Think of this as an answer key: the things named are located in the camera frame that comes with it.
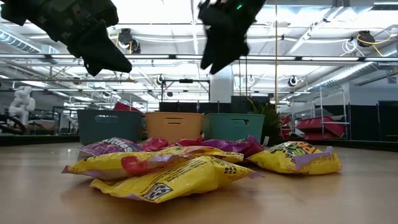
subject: yellow candy bag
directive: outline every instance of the yellow candy bag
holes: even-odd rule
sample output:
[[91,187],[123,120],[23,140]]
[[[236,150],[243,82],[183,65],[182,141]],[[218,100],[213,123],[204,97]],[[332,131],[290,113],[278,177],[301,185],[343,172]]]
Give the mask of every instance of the yellow candy bag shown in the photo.
[[211,156],[230,163],[242,162],[244,155],[238,152],[224,152],[221,149],[208,146],[176,146],[159,152],[171,154],[189,154],[195,157]]
[[114,180],[148,174],[193,158],[188,154],[169,152],[115,152],[81,160],[74,166],[66,166],[62,173]]
[[332,147],[322,152],[306,142],[285,142],[248,160],[283,174],[320,175],[341,171],[341,162]]
[[202,155],[219,157],[227,162],[243,161],[243,154],[240,153],[223,152],[220,149],[205,146],[177,146],[158,152],[115,152],[90,157],[79,161],[74,166],[66,166],[62,173],[114,180],[145,175]]
[[95,179],[90,187],[114,197],[160,203],[177,197],[209,192],[248,176],[256,178],[260,175],[245,167],[202,156],[120,182]]

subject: plastic wrapper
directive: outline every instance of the plastic wrapper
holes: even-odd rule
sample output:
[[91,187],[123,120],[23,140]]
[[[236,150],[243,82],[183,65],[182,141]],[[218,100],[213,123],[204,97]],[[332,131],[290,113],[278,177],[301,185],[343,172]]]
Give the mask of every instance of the plastic wrapper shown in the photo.
[[193,140],[193,139],[181,139],[175,144],[178,146],[201,146],[201,143],[203,142],[205,138],[205,134],[202,134],[199,138]]
[[155,152],[168,147],[170,144],[164,138],[149,138],[139,144],[139,146],[146,152]]
[[201,145],[215,147],[224,152],[242,153],[245,158],[264,151],[263,146],[260,145],[253,136],[249,136],[248,140],[240,141],[209,140],[202,142]]
[[144,150],[132,141],[121,138],[111,138],[84,146],[79,149],[79,151],[89,153],[93,156],[100,156],[114,152],[143,152]]
[[114,180],[148,174],[193,158],[170,152],[116,152],[81,160],[74,166],[66,166],[62,173]]
[[114,197],[161,203],[209,192],[248,176],[258,177],[259,174],[214,157],[203,156],[120,182],[95,179],[90,187]]
[[243,154],[237,152],[224,152],[221,149],[207,146],[175,146],[163,149],[159,152],[169,154],[189,154],[195,157],[212,156],[226,162],[237,163],[243,161]]
[[332,147],[325,152],[306,142],[286,142],[248,158],[265,169],[283,174],[321,175],[341,171]]

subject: wooden table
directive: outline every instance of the wooden table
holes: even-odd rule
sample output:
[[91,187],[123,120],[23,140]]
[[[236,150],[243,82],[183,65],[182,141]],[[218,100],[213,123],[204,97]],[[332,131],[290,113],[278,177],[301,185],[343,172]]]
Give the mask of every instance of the wooden table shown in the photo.
[[0,223],[398,223],[398,154],[338,148],[342,174],[269,172],[162,204],[114,198],[61,174],[79,144],[0,147]]

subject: white robot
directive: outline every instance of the white robot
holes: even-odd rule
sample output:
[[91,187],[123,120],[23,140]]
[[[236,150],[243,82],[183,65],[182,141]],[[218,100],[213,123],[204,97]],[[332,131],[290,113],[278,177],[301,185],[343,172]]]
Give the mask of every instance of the white robot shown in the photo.
[[72,129],[74,130],[79,129],[79,123],[76,119],[73,119],[68,115],[67,120],[70,122],[70,126],[72,127]]
[[11,103],[9,108],[10,116],[20,115],[20,122],[23,125],[27,125],[29,119],[29,112],[35,110],[36,102],[30,97],[32,87],[21,86],[15,92],[14,101]]

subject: green plant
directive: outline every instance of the green plant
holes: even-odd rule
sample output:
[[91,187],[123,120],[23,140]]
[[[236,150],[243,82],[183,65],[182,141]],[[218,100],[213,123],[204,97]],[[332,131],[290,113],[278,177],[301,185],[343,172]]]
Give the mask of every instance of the green plant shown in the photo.
[[254,104],[251,102],[251,113],[262,114],[265,116],[264,124],[262,125],[261,141],[265,136],[269,137],[269,144],[273,144],[279,139],[281,118],[270,104]]

